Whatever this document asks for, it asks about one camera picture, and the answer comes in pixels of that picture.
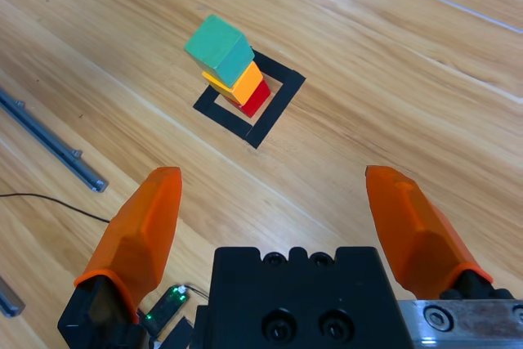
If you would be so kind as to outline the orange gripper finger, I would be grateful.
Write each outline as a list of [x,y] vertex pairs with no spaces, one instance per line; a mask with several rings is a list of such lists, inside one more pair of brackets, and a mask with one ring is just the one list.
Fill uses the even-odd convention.
[[418,184],[394,168],[365,172],[369,206],[396,281],[418,300],[512,299],[472,256]]
[[163,278],[181,195],[181,170],[156,168],[110,220],[58,321],[68,347],[153,347],[137,310]]

